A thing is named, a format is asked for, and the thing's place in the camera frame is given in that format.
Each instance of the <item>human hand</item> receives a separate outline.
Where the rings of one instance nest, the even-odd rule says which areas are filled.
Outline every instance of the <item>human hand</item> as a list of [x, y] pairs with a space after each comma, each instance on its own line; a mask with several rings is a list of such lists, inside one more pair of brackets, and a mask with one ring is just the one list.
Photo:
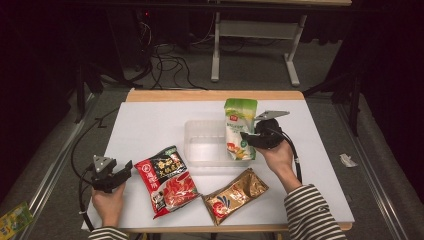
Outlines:
[[293, 172], [293, 151], [286, 140], [275, 148], [256, 150], [264, 156], [269, 169], [277, 175], [287, 193], [302, 185]]
[[112, 193], [92, 190], [93, 206], [102, 219], [102, 226], [118, 227], [119, 218], [124, 206], [123, 193], [125, 183], [121, 184]]

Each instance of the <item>snack bag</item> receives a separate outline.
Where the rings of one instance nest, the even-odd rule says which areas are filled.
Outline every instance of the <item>snack bag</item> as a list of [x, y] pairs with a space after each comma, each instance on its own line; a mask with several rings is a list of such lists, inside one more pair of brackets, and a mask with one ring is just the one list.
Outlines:
[[269, 187], [253, 172], [246, 169], [227, 186], [202, 196], [215, 226], [246, 203], [258, 198]]
[[165, 148], [134, 167], [150, 193], [153, 219], [183, 207], [200, 195], [176, 146]]
[[225, 124], [227, 150], [234, 160], [253, 160], [255, 148], [241, 138], [240, 132], [254, 132], [254, 118], [258, 101], [229, 98], [225, 102]]
[[19, 204], [10, 212], [0, 218], [0, 240], [12, 238], [17, 232], [22, 231], [33, 220], [26, 202]]

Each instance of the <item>striped sleeve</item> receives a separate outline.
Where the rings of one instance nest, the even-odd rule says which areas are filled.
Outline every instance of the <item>striped sleeve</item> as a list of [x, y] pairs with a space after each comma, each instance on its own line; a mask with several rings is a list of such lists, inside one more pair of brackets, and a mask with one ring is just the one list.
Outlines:
[[114, 227], [102, 227], [91, 232], [88, 239], [94, 240], [128, 240], [127, 234]]
[[284, 204], [292, 239], [347, 239], [314, 185], [290, 192]]

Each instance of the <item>brand logo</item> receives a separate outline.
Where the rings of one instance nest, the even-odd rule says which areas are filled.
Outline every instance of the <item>brand logo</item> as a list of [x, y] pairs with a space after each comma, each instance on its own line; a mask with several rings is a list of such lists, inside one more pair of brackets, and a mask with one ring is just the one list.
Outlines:
[[149, 164], [144, 164], [144, 165], [141, 167], [141, 170], [143, 170], [143, 172], [145, 172], [145, 173], [150, 172], [150, 165], [149, 165]]
[[215, 216], [223, 218], [227, 216], [230, 212], [230, 200], [227, 199], [225, 196], [217, 196], [217, 198], [219, 201], [216, 201], [212, 206], [213, 213], [215, 214]]
[[238, 117], [236, 115], [231, 115], [230, 116], [230, 120], [231, 121], [237, 121], [238, 120]]

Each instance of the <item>gold snack bag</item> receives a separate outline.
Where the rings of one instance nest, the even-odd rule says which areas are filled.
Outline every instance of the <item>gold snack bag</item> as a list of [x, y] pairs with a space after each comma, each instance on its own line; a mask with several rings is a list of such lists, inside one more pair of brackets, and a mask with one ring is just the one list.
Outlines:
[[268, 188], [253, 170], [248, 168], [227, 186], [202, 196], [202, 199], [215, 226], [218, 226], [233, 212], [258, 198]]
[[255, 148], [241, 138], [240, 132], [254, 132], [254, 118], [258, 101], [229, 98], [225, 102], [227, 150], [234, 160], [254, 160]]

